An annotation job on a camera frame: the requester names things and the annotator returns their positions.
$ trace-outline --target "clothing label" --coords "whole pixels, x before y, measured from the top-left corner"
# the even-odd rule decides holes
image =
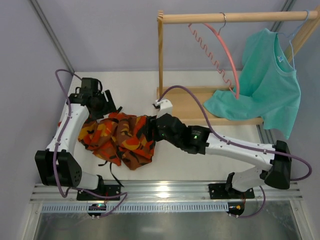
[[[283,59],[284,59],[282,56],[278,56],[277,58],[278,58],[278,60],[279,60],[280,63],[281,63],[281,62],[283,61]]]

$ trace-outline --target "blue hanger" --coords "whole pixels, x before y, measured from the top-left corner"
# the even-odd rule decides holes
[[[292,42],[291,40],[294,39],[295,35],[297,34],[297,32],[300,30],[300,28],[306,23],[306,21],[308,20],[309,18],[309,13],[310,11],[309,10],[305,10],[307,12],[307,15],[306,15],[306,18],[305,20],[303,21],[303,23],[301,23],[299,26],[296,27],[296,29],[290,34],[290,35],[286,35],[285,33],[283,32],[278,32],[278,34],[281,34],[281,35],[284,35],[287,39],[289,39],[289,44],[291,46],[291,51],[292,51],[292,65],[293,65],[293,70],[296,70],[296,67],[295,67],[295,57],[294,57],[294,47],[292,46]]]

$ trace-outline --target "metal floor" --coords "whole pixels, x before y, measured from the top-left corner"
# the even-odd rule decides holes
[[[247,202],[244,214],[261,202]],[[120,213],[91,220],[86,213],[42,213],[35,240],[301,240],[289,201],[267,201],[249,219],[225,212]]]

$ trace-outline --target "clothes hanger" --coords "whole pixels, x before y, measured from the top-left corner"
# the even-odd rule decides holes
[[[225,43],[225,41],[223,40],[223,38],[220,36],[220,31],[221,29],[223,29],[227,23],[227,17],[226,15],[221,12],[221,14],[223,14],[224,16],[224,25],[222,27],[220,27],[219,29],[219,32],[217,32],[211,25],[209,25],[208,23],[203,23],[207,28],[209,28],[213,34],[216,36],[216,38],[219,40],[220,44],[222,45],[227,57],[228,57],[228,60],[230,62],[230,65],[231,65],[231,69],[232,69],[232,72],[233,72],[233,76],[234,76],[234,81],[235,81],[235,87],[236,87],[236,92],[233,91],[233,88],[232,88],[232,81],[230,79],[227,79],[225,80],[225,75],[226,75],[226,72],[224,69],[219,69],[219,65],[220,65],[220,62],[218,60],[213,60],[214,58],[214,54],[212,52],[209,52],[208,53],[208,46],[206,44],[203,44],[203,39],[201,37],[198,37],[198,32],[196,30],[192,30],[191,29],[191,25],[192,23],[190,23],[188,25],[191,33],[194,35],[195,37],[195,40],[200,43],[200,46],[201,48],[205,51],[205,54],[207,55],[208,58],[210,58],[212,64],[214,66],[216,66],[216,70],[218,71],[219,74],[222,74],[222,79],[225,83],[229,83],[229,89],[230,91],[232,92],[232,94],[235,96],[236,99],[239,99],[239,92],[240,92],[240,85],[239,85],[239,78],[238,78],[238,74],[237,74],[237,70],[236,70],[236,66],[235,66],[235,63],[234,63],[234,60],[231,56],[231,53]]]
[[[294,47],[292,45],[292,40],[294,39],[295,35],[297,34],[297,32],[300,30],[300,28],[306,23],[306,21],[308,21],[308,18],[309,18],[309,13],[310,11],[309,10],[305,10],[307,12],[307,15],[306,15],[306,18],[305,20],[303,21],[303,23],[301,23],[299,26],[297,26],[295,28],[295,30],[289,34],[289,35],[286,35],[284,32],[278,32],[277,34],[280,34],[280,35],[284,35],[287,39],[289,39],[289,44],[291,46],[291,52],[292,52],[292,66],[293,66],[293,70],[296,70],[296,67],[295,67],[295,56],[294,56]]]

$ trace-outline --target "white table surface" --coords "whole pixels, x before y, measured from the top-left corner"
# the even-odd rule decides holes
[[[131,115],[156,114],[152,103],[156,100],[157,71],[77,72],[77,74],[80,77],[99,79],[102,82],[103,90],[109,89],[111,91],[116,108],[123,107],[122,112]],[[221,76],[213,71],[165,71],[163,79],[164,86],[223,84]],[[73,77],[69,94],[80,86],[81,82]],[[255,143],[260,142],[255,125],[213,126],[213,128],[229,137]],[[101,175],[105,180],[113,180],[109,165],[98,166],[105,161],[95,157],[81,143],[76,143],[73,156],[83,171]],[[119,180],[219,181],[226,180],[231,172],[241,172],[251,167],[252,165],[248,163],[228,157],[188,154],[166,141],[161,141],[157,142],[155,146],[151,163],[136,170],[129,170],[124,163],[119,167],[113,165],[112,172]]]

